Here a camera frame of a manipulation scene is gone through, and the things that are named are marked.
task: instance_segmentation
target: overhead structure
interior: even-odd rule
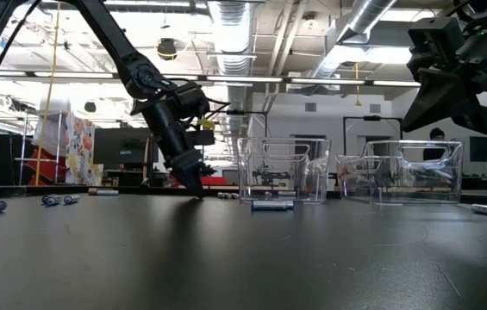
[[[209,10],[214,21],[213,32],[215,36],[215,50],[220,74],[227,76],[247,76],[251,72],[251,59],[247,53],[251,50],[251,37],[253,25],[252,3],[210,1]],[[229,109],[249,110],[247,104],[247,87],[228,86],[227,98],[231,103]],[[241,128],[242,119],[226,116],[225,133],[231,141],[232,151],[237,150],[238,137],[247,132]]]
[[[341,21],[333,23],[332,29],[336,38],[331,42],[332,46],[326,52],[326,56],[320,64],[309,74],[309,78],[330,78],[340,65],[341,46],[346,40],[353,40],[353,43],[367,43],[370,38],[371,29],[379,22],[397,0],[356,0],[351,13],[342,16]],[[346,21],[346,25],[340,29],[336,25]],[[309,95],[317,91],[314,88]]]

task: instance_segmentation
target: black robotic arm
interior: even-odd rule
[[[0,0],[0,35],[14,10],[25,0]],[[116,64],[119,77],[134,103],[132,114],[142,113],[176,178],[194,195],[203,196],[202,154],[186,133],[185,118],[201,118],[209,112],[209,100],[200,86],[187,81],[178,87],[128,41],[102,0],[66,0],[88,22]]]
[[[410,132],[452,118],[456,125],[487,134],[487,107],[477,95],[487,92],[487,15],[473,18],[462,11],[467,4],[487,14],[487,0],[454,0],[467,22],[462,30],[452,17],[424,18],[409,30],[413,41],[408,62],[421,88],[403,120]]]

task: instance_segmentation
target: black table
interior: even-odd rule
[[[0,309],[487,309],[487,216],[120,195],[0,215]]]

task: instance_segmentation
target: transparent container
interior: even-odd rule
[[[423,160],[428,150],[431,158]],[[373,203],[459,203],[463,143],[373,141],[361,156],[337,156],[341,195]]]
[[[324,202],[328,192],[328,139],[238,139],[240,198]]]

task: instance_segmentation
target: ceiling light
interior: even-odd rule
[[[417,82],[406,82],[406,81],[373,81],[375,86],[395,86],[395,87],[420,87],[421,85]]]
[[[180,79],[187,79],[190,81],[196,81],[197,76],[188,76],[188,75],[181,75],[181,74],[166,74],[163,77],[168,78],[168,79],[173,79],[173,78],[180,78]]]
[[[383,22],[416,22],[422,18],[436,17],[440,9],[389,9],[381,17]]]
[[[407,47],[374,47],[367,56],[366,61],[377,64],[405,65],[408,64],[412,54]]]
[[[283,79],[281,77],[225,77],[225,76],[212,76],[207,77],[209,81],[217,82],[256,82],[256,83],[281,83]]]
[[[365,81],[334,78],[292,78],[294,84],[364,85]]]
[[[36,77],[49,78],[52,76],[51,72],[35,72]],[[102,72],[55,72],[53,74],[56,78],[113,78],[113,73]]]
[[[0,70],[0,77],[24,77],[27,74],[25,74],[24,71],[1,71]]]
[[[253,87],[253,83],[240,82],[214,82],[214,86],[235,86],[235,87]]]

